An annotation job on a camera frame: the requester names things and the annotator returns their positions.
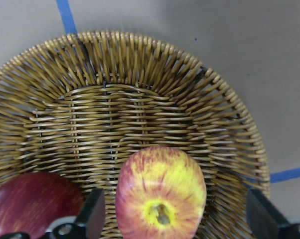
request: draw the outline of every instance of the blue tape strip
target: blue tape strip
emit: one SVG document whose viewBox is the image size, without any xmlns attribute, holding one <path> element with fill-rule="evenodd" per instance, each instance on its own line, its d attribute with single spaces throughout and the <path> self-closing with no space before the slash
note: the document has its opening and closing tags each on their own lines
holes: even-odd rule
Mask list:
<svg viewBox="0 0 300 239">
<path fill-rule="evenodd" d="M 56 0 L 56 2 L 58 5 L 62 23 L 64 24 L 66 34 L 77 33 L 77 28 L 71 13 L 68 0 Z"/>
<path fill-rule="evenodd" d="M 300 178 L 300 168 L 294 168 L 271 174 L 271 183 L 279 183 L 291 179 Z"/>
</svg>

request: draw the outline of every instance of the apple skin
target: apple skin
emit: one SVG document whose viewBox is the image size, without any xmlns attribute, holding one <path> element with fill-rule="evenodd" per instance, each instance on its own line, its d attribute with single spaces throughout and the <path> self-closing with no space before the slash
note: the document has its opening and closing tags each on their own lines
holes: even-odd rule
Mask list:
<svg viewBox="0 0 300 239">
<path fill-rule="evenodd" d="M 125 239 L 191 239 L 205 203 L 202 171 L 181 150 L 148 147 L 120 170 L 116 216 Z"/>
<path fill-rule="evenodd" d="M 56 219 L 75 216 L 83 205 L 79 188 L 55 173 L 26 173 L 0 186 L 0 236 L 45 234 Z"/>
</svg>

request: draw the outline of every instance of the brown woven basket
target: brown woven basket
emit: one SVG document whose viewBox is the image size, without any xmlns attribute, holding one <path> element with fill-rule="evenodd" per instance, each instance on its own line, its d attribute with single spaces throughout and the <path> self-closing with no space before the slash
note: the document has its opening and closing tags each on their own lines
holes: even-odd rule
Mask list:
<svg viewBox="0 0 300 239">
<path fill-rule="evenodd" d="M 0 185 L 57 172 L 87 196 L 106 192 L 102 238 L 122 238 L 114 197 L 127 158 L 152 145 L 197 160 L 207 205 L 195 238 L 253 238 L 248 186 L 269 195 L 260 134 L 242 101 L 211 68 L 168 43 L 123 32 L 68 34 L 0 68 Z"/>
</svg>

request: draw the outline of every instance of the round basket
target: round basket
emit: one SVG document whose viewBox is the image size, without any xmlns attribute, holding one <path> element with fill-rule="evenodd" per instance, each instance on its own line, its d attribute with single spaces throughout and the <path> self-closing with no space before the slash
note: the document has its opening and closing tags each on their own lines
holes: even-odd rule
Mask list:
<svg viewBox="0 0 300 239">
<path fill-rule="evenodd" d="M 124 32 L 68 34 L 0 68 L 0 185 L 56 172 L 86 197 L 105 189 L 102 238 L 122 238 L 114 198 L 122 164 L 153 145 L 201 166 L 207 204 L 195 238 L 253 238 L 247 189 L 269 195 L 268 162 L 245 105 L 215 71 L 166 42 Z"/>
</svg>

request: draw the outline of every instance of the apple calyx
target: apple calyx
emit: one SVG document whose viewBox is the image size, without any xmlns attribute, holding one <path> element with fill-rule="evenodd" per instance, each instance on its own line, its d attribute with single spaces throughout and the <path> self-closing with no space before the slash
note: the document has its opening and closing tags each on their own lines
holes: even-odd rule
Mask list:
<svg viewBox="0 0 300 239">
<path fill-rule="evenodd" d="M 170 224 L 168 209 L 164 204 L 156 204 L 152 206 L 152 211 L 158 223 L 162 225 Z"/>
</svg>

